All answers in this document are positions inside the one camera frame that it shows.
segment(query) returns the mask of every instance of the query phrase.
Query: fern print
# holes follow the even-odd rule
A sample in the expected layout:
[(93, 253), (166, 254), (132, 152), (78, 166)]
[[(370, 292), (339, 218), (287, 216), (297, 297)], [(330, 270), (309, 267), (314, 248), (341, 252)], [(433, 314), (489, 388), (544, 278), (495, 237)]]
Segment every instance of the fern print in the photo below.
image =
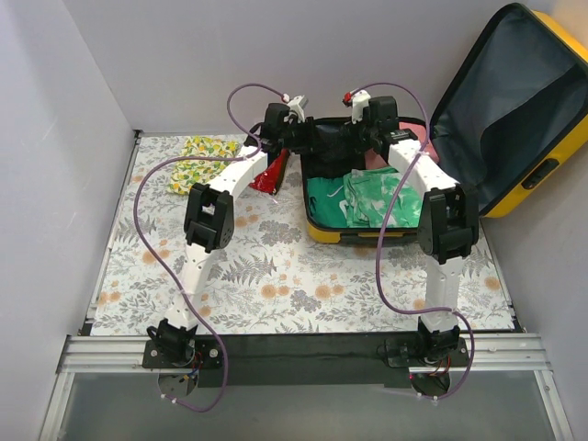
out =
[(251, 287), (253, 282), (259, 285), (262, 277), (271, 276), (276, 270), (274, 258), (267, 257), (267, 254), (264, 254), (263, 259), (256, 255), (252, 255), (252, 259), (239, 256), (237, 260), (234, 260), (229, 265), (229, 269), (224, 271), (221, 280), (242, 285), (247, 283)]

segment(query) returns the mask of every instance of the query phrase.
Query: green clothing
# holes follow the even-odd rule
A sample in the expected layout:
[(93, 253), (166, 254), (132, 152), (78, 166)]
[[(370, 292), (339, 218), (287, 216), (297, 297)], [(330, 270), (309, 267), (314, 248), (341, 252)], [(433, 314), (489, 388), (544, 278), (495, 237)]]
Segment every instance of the green clothing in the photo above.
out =
[[(392, 167), (378, 170), (352, 170), (343, 176), (347, 199), (347, 227), (379, 228), (402, 175)], [(416, 227), (423, 202), (411, 188), (404, 186), (392, 208), (388, 227)]]
[(311, 218), (330, 228), (346, 228), (345, 220), (347, 201), (343, 191), (343, 178), (327, 179), (314, 177), (306, 184), (309, 194), (309, 212)]

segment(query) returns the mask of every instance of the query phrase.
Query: white wall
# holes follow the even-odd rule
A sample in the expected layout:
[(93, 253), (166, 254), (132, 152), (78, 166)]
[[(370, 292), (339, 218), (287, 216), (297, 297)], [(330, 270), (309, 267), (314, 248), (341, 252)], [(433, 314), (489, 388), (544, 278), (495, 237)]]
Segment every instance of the white wall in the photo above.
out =
[[(588, 46), (588, 1), (559, 0), (552, 15)], [(487, 221), (514, 307), (540, 332), (571, 429), (588, 439), (588, 146), (506, 218)]]
[[(351, 88), (396, 81), (431, 112), (490, 16), (510, 3), (64, 1), (134, 129), (233, 133), (224, 100), (250, 81), (305, 94), (314, 116), (347, 114)], [(403, 114), (419, 116), (392, 93)], [(261, 119), (268, 98), (243, 92), (237, 114)]]
[(0, 438), (36, 439), (132, 131), (61, 0), (0, 0)]

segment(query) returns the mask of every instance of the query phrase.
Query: table surface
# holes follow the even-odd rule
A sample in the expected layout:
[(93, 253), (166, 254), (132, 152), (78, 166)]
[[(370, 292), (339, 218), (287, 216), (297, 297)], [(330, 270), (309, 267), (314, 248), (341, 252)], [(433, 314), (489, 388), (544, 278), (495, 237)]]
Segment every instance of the table surface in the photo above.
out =
[[(187, 400), (202, 406), (217, 393), (199, 388)], [(437, 406), (381, 385), (230, 386), (204, 414), (159, 395), (154, 374), (76, 374), (60, 439), (555, 439), (535, 374), (528, 371), (471, 372), (464, 388)]]
[[(143, 176), (178, 156), (186, 136), (143, 137), (124, 194), (92, 335), (144, 335), (163, 318), (176, 286), (139, 241), (132, 203)], [(242, 140), (241, 136), (222, 136)], [(171, 166), (141, 196), (141, 226), (176, 273), (184, 262), (186, 196), (169, 193)], [(235, 234), (198, 296), (200, 314), (220, 334), (411, 331), (416, 317), (388, 310), (375, 287), (375, 248), (316, 243), (307, 234), (300, 160), (288, 163), (270, 196), (247, 188), (235, 200)], [(424, 306), (424, 254), (416, 244), (386, 248), (382, 283), (404, 309)], [(458, 306), (479, 330), (513, 329), (483, 230), (461, 276)]]

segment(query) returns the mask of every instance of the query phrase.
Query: glass panel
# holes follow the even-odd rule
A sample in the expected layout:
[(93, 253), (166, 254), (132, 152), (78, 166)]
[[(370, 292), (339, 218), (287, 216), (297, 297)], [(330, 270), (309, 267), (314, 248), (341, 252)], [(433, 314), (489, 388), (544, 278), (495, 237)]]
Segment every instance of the glass panel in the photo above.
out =
[(555, 439), (533, 372), (472, 372), (437, 406), (376, 385), (231, 387), (206, 414), (162, 400), (156, 375), (77, 374), (62, 429), (85, 441)]

